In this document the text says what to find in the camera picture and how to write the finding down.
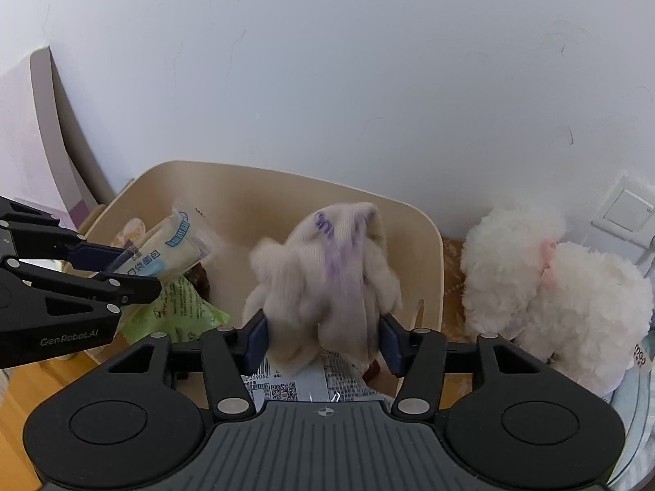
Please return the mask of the small bread packet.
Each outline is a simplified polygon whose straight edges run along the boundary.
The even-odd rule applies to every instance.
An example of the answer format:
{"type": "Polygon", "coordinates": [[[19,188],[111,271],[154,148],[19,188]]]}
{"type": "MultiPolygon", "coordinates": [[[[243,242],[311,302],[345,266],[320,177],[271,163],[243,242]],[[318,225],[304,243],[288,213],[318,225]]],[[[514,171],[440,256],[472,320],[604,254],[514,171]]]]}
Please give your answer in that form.
{"type": "Polygon", "coordinates": [[[109,272],[156,277],[162,283],[179,277],[220,246],[220,238],[196,209],[173,206],[172,213],[111,265],[109,272]]]}

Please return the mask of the white green snack bag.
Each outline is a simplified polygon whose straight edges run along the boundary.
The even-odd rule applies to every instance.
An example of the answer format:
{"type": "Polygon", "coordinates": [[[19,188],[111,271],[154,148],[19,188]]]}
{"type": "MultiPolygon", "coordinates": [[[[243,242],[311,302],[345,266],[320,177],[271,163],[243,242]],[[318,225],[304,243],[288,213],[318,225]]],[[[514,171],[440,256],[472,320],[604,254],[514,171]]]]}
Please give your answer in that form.
{"type": "Polygon", "coordinates": [[[349,360],[333,352],[322,351],[310,365],[291,377],[282,376],[268,359],[256,373],[242,377],[248,393],[260,410],[266,401],[353,402],[383,401],[391,407],[393,399],[370,388],[360,371],[349,360]]]}

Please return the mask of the pink purple sock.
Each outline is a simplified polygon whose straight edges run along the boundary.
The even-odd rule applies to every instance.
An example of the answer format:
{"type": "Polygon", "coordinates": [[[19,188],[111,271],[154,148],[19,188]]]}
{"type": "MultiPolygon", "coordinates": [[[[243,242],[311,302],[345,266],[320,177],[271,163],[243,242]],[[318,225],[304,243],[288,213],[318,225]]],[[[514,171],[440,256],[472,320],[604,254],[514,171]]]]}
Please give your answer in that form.
{"type": "Polygon", "coordinates": [[[293,376],[325,350],[365,371],[379,352],[379,318],[402,307],[387,263],[386,233],[370,202],[318,209],[283,243],[264,237],[248,255],[257,285],[243,319],[268,322],[267,358],[293,376]]]}

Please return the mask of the beige plastic storage bin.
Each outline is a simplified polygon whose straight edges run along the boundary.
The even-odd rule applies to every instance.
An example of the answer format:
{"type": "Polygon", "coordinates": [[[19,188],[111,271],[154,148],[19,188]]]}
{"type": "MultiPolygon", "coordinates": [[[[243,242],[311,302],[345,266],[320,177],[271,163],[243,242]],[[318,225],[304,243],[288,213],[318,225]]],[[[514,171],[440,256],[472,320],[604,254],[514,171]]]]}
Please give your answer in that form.
{"type": "Polygon", "coordinates": [[[243,308],[256,278],[248,254],[263,237],[284,242],[296,224],[334,203],[370,202],[385,226],[387,260],[401,284],[395,317],[405,328],[440,329],[443,319],[443,243],[434,223],[419,209],[353,187],[254,167],[173,161],[154,166],[132,181],[95,219],[90,241],[108,244],[130,219],[153,228],[175,206],[201,214],[221,239],[203,261],[211,303],[243,324],[243,308]]]}

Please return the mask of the white fluffy plush dog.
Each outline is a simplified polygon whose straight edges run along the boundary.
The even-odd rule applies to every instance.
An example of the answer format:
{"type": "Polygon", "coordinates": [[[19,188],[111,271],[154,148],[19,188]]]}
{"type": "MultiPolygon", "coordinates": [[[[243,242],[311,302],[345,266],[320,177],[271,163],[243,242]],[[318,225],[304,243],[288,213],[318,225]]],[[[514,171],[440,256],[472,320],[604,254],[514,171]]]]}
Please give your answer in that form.
{"type": "Polygon", "coordinates": [[[466,234],[469,338],[497,333],[593,394],[614,391],[647,335],[653,287],[628,259],[565,241],[562,215],[494,208],[466,234]]]}

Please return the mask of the light striped clothes pile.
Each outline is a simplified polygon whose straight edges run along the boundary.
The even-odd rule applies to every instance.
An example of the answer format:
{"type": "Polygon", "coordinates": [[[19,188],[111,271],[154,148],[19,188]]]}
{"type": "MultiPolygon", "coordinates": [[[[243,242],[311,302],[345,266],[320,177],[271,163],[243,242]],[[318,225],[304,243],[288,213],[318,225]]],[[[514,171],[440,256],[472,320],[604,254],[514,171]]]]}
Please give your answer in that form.
{"type": "Polygon", "coordinates": [[[654,325],[634,349],[633,367],[606,398],[621,417],[625,444],[611,490],[641,490],[654,477],[654,325]]]}

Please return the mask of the white wall socket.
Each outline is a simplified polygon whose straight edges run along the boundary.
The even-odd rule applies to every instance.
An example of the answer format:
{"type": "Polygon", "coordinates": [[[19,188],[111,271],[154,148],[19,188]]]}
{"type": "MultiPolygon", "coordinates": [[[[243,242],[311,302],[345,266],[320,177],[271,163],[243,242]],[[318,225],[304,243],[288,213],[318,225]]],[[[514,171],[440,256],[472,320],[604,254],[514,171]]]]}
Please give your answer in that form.
{"type": "Polygon", "coordinates": [[[592,219],[592,225],[648,250],[654,242],[655,193],[652,185],[624,175],[592,219]]]}

